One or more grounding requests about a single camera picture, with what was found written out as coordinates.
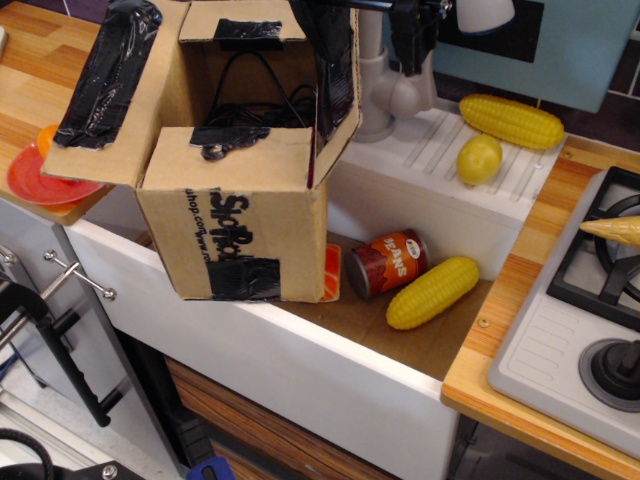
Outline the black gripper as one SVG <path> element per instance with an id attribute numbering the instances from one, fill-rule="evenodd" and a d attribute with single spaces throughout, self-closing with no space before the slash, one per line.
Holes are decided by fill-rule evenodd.
<path id="1" fill-rule="evenodd" d="M 448 13 L 453 1 L 348 0 L 290 1 L 294 17 L 315 52 L 329 63 L 344 61 L 351 46 L 351 8 L 390 11 L 391 40 L 401 72 L 406 77 L 422 73 L 427 56 L 435 48 L 440 13 Z"/>

